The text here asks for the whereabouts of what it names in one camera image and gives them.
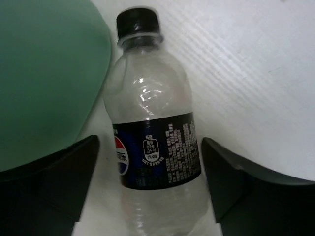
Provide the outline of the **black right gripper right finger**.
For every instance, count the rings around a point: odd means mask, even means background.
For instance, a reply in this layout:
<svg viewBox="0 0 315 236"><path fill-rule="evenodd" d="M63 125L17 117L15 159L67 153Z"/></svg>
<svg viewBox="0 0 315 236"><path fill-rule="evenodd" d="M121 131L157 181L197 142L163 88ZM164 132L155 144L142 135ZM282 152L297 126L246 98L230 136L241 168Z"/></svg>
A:
<svg viewBox="0 0 315 236"><path fill-rule="evenodd" d="M312 236L315 184L270 170L210 138L201 143L215 221L224 236Z"/></svg>

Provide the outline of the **small bottle blue label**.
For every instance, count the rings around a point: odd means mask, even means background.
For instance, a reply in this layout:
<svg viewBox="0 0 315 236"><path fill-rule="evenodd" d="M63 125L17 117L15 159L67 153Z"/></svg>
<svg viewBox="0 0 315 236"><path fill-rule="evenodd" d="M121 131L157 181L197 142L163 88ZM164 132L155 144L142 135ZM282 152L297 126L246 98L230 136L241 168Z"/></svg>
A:
<svg viewBox="0 0 315 236"><path fill-rule="evenodd" d="M210 195L202 174L191 88L162 46L156 12L116 18L123 53L105 81L131 236L208 236Z"/></svg>

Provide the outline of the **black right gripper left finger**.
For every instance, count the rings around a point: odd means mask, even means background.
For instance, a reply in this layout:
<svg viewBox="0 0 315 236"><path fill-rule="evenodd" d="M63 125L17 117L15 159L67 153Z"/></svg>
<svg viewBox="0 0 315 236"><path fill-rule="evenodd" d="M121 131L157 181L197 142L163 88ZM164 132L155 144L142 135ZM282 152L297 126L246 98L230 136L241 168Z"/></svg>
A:
<svg viewBox="0 0 315 236"><path fill-rule="evenodd" d="M0 174L2 236L70 236L80 220L100 141L66 149Z"/></svg>

